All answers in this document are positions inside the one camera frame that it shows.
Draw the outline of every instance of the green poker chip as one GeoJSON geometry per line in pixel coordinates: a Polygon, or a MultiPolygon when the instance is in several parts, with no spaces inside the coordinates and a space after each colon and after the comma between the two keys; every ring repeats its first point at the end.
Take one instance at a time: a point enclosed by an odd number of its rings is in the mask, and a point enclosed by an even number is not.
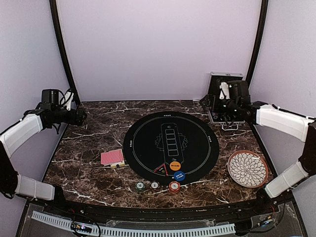
{"type": "Polygon", "coordinates": [[[136,187],[136,191],[139,193],[145,190],[145,184],[143,182],[136,183],[135,187],[136,187]]]}

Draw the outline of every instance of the red triangle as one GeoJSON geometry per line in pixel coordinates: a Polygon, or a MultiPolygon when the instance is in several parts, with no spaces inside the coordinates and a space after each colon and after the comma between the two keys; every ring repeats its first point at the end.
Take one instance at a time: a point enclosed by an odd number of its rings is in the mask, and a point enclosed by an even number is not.
{"type": "Polygon", "coordinates": [[[155,169],[154,172],[159,173],[159,174],[164,174],[165,176],[169,176],[165,163],[163,163],[161,166],[155,169]]]}

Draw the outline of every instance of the circular mat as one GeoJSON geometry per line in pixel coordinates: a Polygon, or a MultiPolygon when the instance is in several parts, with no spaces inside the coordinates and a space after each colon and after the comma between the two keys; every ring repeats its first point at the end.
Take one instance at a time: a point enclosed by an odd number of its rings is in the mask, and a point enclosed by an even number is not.
{"type": "Polygon", "coordinates": [[[177,173],[178,182],[187,184],[212,170],[219,145],[213,130],[200,119],[180,112],[159,112],[130,127],[123,153],[130,167],[149,181],[168,185],[177,173]]]}

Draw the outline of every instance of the terracotta plate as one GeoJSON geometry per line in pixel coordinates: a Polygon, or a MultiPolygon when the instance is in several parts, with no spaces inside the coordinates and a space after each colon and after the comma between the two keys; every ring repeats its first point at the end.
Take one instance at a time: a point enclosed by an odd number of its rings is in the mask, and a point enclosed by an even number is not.
{"type": "Polygon", "coordinates": [[[268,178],[266,162],[251,151],[238,151],[231,155],[227,163],[231,177],[247,188],[257,188],[268,178]]]}

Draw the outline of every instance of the red poker chip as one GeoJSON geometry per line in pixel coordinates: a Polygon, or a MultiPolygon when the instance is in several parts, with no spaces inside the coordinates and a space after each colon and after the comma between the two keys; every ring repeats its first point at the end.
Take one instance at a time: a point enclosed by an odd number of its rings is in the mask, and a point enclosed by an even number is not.
{"type": "Polygon", "coordinates": [[[177,181],[173,181],[169,184],[169,191],[172,194],[175,194],[180,191],[180,183],[177,181]]]}

